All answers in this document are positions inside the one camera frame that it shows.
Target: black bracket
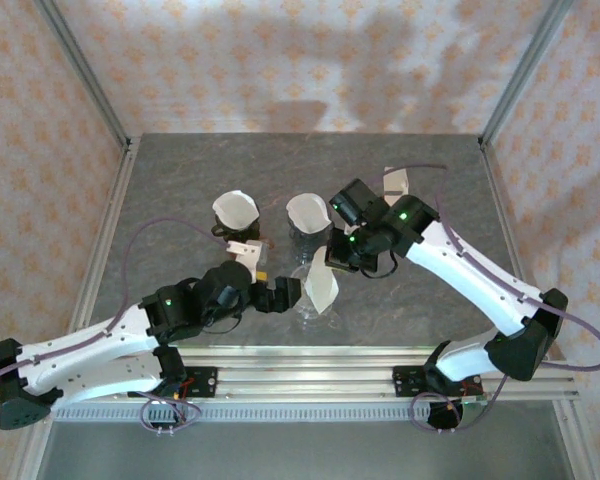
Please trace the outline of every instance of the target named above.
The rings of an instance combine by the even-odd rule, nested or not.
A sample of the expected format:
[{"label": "black bracket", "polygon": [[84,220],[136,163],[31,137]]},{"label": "black bracket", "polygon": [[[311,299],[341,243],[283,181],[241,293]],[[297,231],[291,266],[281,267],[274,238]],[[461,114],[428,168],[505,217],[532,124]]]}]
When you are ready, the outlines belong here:
[{"label": "black bracket", "polygon": [[[22,344],[13,338],[0,342],[0,369],[16,363]],[[15,430],[32,425],[51,412],[51,405],[62,391],[53,388],[44,395],[32,395],[24,390],[27,379],[18,370],[0,377],[0,430]]]},{"label": "black bracket", "polygon": [[187,378],[178,395],[183,400],[188,398],[213,398],[218,385],[218,369],[216,367],[184,367]]},{"label": "black bracket", "polygon": [[[421,366],[395,366],[393,367],[392,378],[396,397],[399,398],[415,397],[420,393],[435,391],[427,382],[425,369]],[[482,380],[480,376],[476,375],[461,382],[450,383],[444,394],[447,397],[482,396],[484,395]]]}]

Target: red wire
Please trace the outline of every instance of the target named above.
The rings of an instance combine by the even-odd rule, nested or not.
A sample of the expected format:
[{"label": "red wire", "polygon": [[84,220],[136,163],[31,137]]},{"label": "red wire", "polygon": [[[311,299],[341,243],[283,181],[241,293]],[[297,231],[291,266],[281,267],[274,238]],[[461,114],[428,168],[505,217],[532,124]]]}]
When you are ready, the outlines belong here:
[{"label": "red wire", "polygon": [[187,399],[187,391],[189,390],[189,385],[191,385],[195,381],[195,378],[189,378],[182,385],[180,385],[180,387],[184,388],[184,390],[182,391],[183,400]]},{"label": "red wire", "polygon": [[462,382],[462,387],[464,388],[464,394],[462,395],[463,397],[466,397],[469,394],[470,387],[477,390],[480,393],[480,395],[482,395],[484,393],[483,390],[479,386],[474,385],[472,383],[467,383],[466,381]]}]

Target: gray floor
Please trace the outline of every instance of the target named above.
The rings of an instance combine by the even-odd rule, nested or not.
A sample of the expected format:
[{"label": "gray floor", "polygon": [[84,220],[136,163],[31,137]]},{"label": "gray floor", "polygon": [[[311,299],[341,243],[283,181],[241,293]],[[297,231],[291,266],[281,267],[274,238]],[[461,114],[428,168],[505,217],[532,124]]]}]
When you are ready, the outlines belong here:
[{"label": "gray floor", "polygon": [[551,402],[498,403],[455,435],[406,423],[55,423],[38,480],[541,479],[572,477]]},{"label": "gray floor", "polygon": [[[241,189],[261,209],[262,233],[275,241],[270,276],[295,268],[286,222],[287,201],[302,192],[331,198],[350,180],[378,177],[384,166],[444,163],[451,168],[446,210],[454,228],[493,261],[511,271],[506,244],[477,139],[462,135],[366,134],[153,134],[142,137],[92,323],[113,316],[121,299],[121,252],[141,223],[176,216],[213,225],[211,204]],[[441,173],[409,171],[410,193],[434,205]],[[381,192],[382,185],[376,185]],[[338,218],[336,223],[342,225]],[[216,244],[177,224],[144,232],[131,253],[129,285],[134,302],[158,287],[201,276],[226,259]],[[229,335],[201,335],[195,344],[359,344],[433,346],[480,333],[489,322],[443,281],[402,261],[386,280],[339,274],[335,329],[307,333],[299,315],[249,312]],[[233,320],[227,320],[230,326]]]}]

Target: metal extrusion bar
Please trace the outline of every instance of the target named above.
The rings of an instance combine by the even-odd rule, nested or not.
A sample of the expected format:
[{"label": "metal extrusion bar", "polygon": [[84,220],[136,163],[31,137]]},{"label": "metal extrusion bar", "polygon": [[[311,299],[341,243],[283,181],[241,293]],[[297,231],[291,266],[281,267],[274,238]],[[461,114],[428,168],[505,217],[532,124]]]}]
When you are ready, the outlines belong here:
[{"label": "metal extrusion bar", "polygon": [[490,143],[482,145],[482,161],[487,171],[487,177],[489,178],[489,186],[493,193],[493,198],[496,204],[496,210],[498,212],[498,218],[500,219],[500,225],[502,226],[502,233],[504,234],[504,241],[507,244],[507,250],[509,250],[509,257],[511,257],[511,265],[513,266],[513,273],[516,277],[527,283],[533,283],[529,280],[529,276],[526,274],[522,262],[520,261],[520,254],[518,253],[517,243],[513,234],[513,229],[507,218],[504,202],[502,201],[502,192],[498,186],[498,182],[493,172],[493,163],[489,159],[495,159],[495,151],[493,145]]},{"label": "metal extrusion bar", "polygon": [[572,4],[573,0],[554,0],[549,6],[531,43],[522,55],[522,59],[516,67],[511,80],[509,80],[502,97],[500,97],[498,105],[487,122],[480,139],[482,145],[493,141],[507,116],[513,110],[513,106],[518,100],[524,86],[529,78],[531,78],[536,65],[547,50],[549,43]]},{"label": "metal extrusion bar", "polygon": [[576,480],[600,480],[600,457],[580,402],[554,401],[556,419]]},{"label": "metal extrusion bar", "polygon": [[[181,349],[187,366],[218,367],[216,396],[192,400],[202,408],[202,421],[408,418],[408,402],[395,396],[392,367],[422,365],[430,353],[393,347]],[[485,390],[493,392],[501,375],[487,374],[482,379]],[[569,372],[543,368],[531,382],[510,380],[500,396],[504,401],[577,398]],[[466,398],[466,402],[476,401],[484,399]],[[136,421],[144,402],[126,395],[93,399],[60,410],[55,421]],[[426,409],[426,404],[425,400],[418,405]]]},{"label": "metal extrusion bar", "polygon": [[38,6],[40,13],[45,18],[51,30],[58,38],[62,50],[66,54],[69,62],[75,69],[78,77],[89,92],[89,95],[96,104],[100,114],[104,118],[111,134],[121,147],[127,145],[127,135],[124,131],[122,123],[118,119],[116,112],[109,103],[104,90],[100,86],[97,77],[91,70],[82,50],[80,49],[76,38],[71,33],[71,29],[67,24],[62,12],[54,0],[34,0]]},{"label": "metal extrusion bar", "polygon": [[113,235],[118,224],[120,210],[122,209],[127,186],[131,179],[131,171],[133,170],[139,146],[140,139],[132,138],[129,147],[125,148],[120,160],[118,172],[109,190],[110,196],[102,217],[98,237],[89,263],[87,264],[89,265],[89,270],[85,275],[83,286],[78,294],[78,302],[71,317],[69,333],[89,326],[91,312],[96,302],[100,281],[104,274],[109,249],[111,248],[111,242],[113,242]]}]

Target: enclosure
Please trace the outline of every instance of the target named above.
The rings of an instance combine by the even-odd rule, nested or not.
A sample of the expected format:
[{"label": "enclosure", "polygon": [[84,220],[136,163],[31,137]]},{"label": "enclosure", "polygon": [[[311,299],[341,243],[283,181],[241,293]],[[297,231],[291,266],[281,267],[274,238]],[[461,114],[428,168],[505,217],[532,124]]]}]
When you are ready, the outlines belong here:
[{"label": "enclosure", "polygon": [[[294,195],[327,201],[423,163],[449,168],[464,239],[600,330],[600,0],[1,0],[0,340],[111,318],[123,251],[151,219],[209,231],[214,199],[241,189],[275,245],[269,276],[289,275]],[[434,205],[442,175],[408,179]],[[173,223],[131,252],[133,302],[226,258]],[[600,372],[541,368],[474,430],[416,433],[391,368],[489,321],[407,261],[337,278],[328,330],[247,312],[178,344],[185,364],[219,368],[200,425],[155,439],[137,399],[90,400],[0,431],[0,478],[194,475],[192,462],[210,478],[600,478]],[[565,322],[551,357],[595,364],[600,345]],[[499,378],[484,376],[489,394]],[[226,450],[190,452],[201,438]]]}]

